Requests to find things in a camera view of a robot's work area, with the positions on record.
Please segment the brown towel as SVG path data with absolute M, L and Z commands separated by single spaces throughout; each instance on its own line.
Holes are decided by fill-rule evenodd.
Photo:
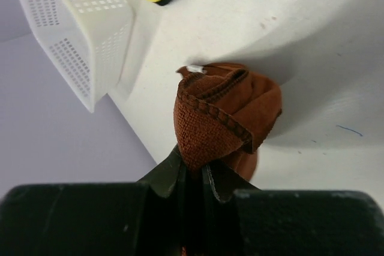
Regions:
M 221 160 L 246 181 L 256 171 L 258 148 L 282 113 L 281 88 L 234 63 L 177 70 L 173 111 L 181 157 L 192 173 Z

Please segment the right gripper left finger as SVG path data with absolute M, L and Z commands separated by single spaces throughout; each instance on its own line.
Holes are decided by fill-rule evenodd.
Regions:
M 137 182 L 19 185 L 1 199 L 2 255 L 181 255 L 178 148 Z

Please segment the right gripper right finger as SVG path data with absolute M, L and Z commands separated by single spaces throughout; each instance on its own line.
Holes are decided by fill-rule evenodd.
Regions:
M 202 168 L 209 255 L 382 255 L 383 212 L 361 191 L 261 190 Z

